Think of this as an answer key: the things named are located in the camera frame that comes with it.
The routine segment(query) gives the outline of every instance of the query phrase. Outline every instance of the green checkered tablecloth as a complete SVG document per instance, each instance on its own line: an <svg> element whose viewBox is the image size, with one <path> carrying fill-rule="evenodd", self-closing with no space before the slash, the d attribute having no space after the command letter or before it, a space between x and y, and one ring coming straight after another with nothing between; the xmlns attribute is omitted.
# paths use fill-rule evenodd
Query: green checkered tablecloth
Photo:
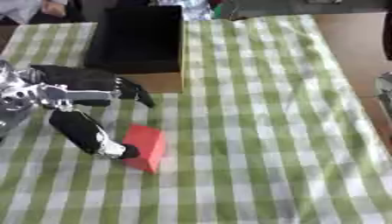
<svg viewBox="0 0 392 224"><path fill-rule="evenodd" d="M20 26L3 56L77 66L94 24ZM392 160L309 16L185 24L185 91L82 108L164 130L159 174L90 157L39 109L0 148L0 223L392 223Z"/></svg>

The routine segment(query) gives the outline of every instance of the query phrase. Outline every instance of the red foam block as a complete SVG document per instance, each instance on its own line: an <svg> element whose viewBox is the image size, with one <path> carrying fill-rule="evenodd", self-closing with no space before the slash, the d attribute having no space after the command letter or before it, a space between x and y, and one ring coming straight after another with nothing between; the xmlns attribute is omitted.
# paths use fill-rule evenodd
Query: red foam block
<svg viewBox="0 0 392 224"><path fill-rule="evenodd" d="M125 158L122 161L139 170L155 173L159 161L165 153L165 133L158 129L131 124L123 144L133 144L140 150L139 157Z"/></svg>

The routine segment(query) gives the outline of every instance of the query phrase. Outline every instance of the robotic hand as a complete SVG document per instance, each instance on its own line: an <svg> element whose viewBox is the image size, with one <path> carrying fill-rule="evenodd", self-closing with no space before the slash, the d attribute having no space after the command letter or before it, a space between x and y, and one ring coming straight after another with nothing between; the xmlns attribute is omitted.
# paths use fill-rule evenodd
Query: robotic hand
<svg viewBox="0 0 392 224"><path fill-rule="evenodd" d="M108 106L114 99L133 99L149 108L150 95L112 73L65 66L31 66L15 70L0 60L0 137L18 126L37 105L52 109L50 124L89 154L135 158L139 150L109 139L102 126L75 104Z"/></svg>

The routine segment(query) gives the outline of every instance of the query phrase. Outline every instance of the open black box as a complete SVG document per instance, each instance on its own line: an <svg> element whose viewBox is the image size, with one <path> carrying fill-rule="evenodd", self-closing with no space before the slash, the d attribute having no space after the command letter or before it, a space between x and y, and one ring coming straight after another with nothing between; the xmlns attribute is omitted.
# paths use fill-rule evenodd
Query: open black box
<svg viewBox="0 0 392 224"><path fill-rule="evenodd" d="M85 67L126 77L152 93L181 92L182 22L180 6L106 10Z"/></svg>

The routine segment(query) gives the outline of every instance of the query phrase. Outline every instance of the person's hand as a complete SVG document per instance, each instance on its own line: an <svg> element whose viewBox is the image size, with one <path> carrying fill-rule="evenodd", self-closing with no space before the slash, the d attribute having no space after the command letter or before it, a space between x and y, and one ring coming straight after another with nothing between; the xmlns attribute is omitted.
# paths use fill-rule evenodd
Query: person's hand
<svg viewBox="0 0 392 224"><path fill-rule="evenodd" d="M53 3L50 0L42 2L41 11L47 15L63 18L66 15L66 6L61 3Z"/></svg>

